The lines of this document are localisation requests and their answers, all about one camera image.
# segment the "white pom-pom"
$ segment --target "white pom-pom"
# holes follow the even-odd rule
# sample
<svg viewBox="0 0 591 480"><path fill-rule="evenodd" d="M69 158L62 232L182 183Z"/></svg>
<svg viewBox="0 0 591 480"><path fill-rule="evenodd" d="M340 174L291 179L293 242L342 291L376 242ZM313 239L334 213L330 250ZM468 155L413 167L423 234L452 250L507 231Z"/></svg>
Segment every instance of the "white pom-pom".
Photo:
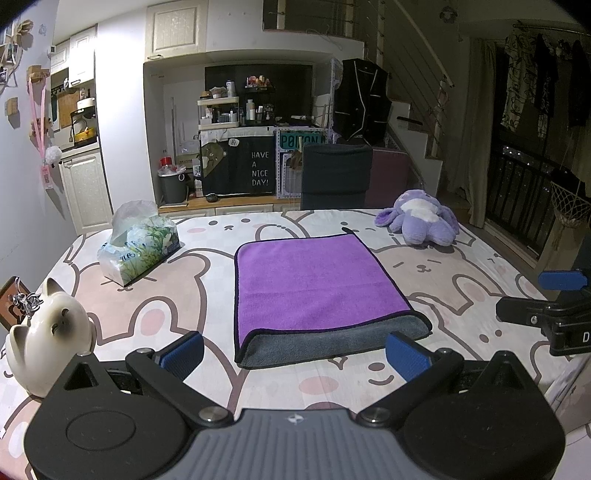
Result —
<svg viewBox="0 0 591 480"><path fill-rule="evenodd" d="M56 147L55 145L52 147L47 147L45 150L45 161L46 163L56 163L61 160L62 151L60 147Z"/></svg>

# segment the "pink lanyard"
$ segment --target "pink lanyard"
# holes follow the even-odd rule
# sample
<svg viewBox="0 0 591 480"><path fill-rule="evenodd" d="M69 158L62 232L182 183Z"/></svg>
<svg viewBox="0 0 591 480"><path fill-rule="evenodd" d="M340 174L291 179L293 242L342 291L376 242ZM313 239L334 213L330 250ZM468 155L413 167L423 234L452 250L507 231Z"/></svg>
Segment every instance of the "pink lanyard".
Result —
<svg viewBox="0 0 591 480"><path fill-rule="evenodd" d="M35 107L35 100L33 99L33 82L29 78L29 100L31 101L31 115L33 116L33 128L37 136L37 150L41 159L45 162L45 93L46 81L43 80L43 91L41 92L41 115L42 117L37 122L37 108Z"/></svg>

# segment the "silver chain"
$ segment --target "silver chain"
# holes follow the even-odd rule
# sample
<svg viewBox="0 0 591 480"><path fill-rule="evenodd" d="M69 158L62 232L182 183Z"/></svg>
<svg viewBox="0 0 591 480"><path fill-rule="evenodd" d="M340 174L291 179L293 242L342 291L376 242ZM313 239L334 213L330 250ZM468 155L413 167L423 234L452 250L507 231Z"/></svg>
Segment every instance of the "silver chain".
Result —
<svg viewBox="0 0 591 480"><path fill-rule="evenodd" d="M14 306L18 307L21 312L25 312L29 319L33 318L33 313L39 310L39 306L43 303L43 300L36 293L27 294L21 292L21 277L14 279L14 286L17 289L17 293L9 295L8 300Z"/></svg>

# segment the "white ceramic figurine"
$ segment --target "white ceramic figurine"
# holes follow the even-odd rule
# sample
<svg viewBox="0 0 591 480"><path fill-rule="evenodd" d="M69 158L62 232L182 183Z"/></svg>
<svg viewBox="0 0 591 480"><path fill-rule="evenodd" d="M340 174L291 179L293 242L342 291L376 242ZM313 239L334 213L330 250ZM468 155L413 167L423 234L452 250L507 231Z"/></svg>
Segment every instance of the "white ceramic figurine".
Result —
<svg viewBox="0 0 591 480"><path fill-rule="evenodd" d="M16 381L45 397L76 353L94 350L96 327L52 278L43 282L39 299L34 315L10 329L6 356Z"/></svg>

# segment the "wooden countertop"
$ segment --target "wooden countertop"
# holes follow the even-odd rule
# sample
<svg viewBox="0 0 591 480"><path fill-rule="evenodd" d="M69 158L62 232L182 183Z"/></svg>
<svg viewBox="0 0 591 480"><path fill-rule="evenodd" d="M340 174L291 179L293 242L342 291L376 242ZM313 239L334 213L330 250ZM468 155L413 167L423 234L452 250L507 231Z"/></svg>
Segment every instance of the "wooden countertop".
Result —
<svg viewBox="0 0 591 480"><path fill-rule="evenodd" d="M276 205L297 201L299 201L299 199L278 199L275 198L273 195L265 195L262 197L226 197L220 198L217 202L209 203L204 197L199 197L189 199L189 204L187 206L160 207L158 208L158 212L185 212L187 210L200 210L205 208L217 207L241 207L246 205Z"/></svg>

